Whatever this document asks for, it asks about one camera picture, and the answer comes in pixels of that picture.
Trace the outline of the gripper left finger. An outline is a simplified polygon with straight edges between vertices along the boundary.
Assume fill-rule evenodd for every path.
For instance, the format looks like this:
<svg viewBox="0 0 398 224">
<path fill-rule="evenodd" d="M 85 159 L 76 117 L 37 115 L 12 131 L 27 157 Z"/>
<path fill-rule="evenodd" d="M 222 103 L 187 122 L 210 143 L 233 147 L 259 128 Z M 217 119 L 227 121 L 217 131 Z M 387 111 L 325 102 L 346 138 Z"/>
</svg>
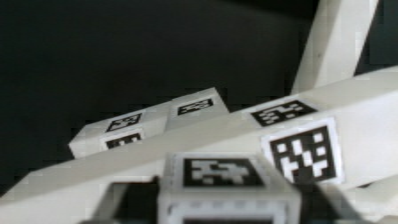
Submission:
<svg viewBox="0 0 398 224">
<path fill-rule="evenodd" d="M 92 217 L 82 224 L 156 224 L 156 181 L 112 183 Z"/>
</svg>

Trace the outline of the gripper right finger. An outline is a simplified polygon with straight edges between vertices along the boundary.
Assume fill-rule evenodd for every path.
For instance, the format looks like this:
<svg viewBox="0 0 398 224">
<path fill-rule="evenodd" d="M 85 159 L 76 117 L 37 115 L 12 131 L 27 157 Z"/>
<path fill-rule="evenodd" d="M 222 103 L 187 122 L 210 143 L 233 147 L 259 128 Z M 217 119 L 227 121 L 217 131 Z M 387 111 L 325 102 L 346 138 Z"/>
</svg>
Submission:
<svg viewBox="0 0 398 224">
<path fill-rule="evenodd" d="M 373 224 L 359 215 L 334 186 L 297 184 L 302 194 L 298 224 Z"/>
</svg>

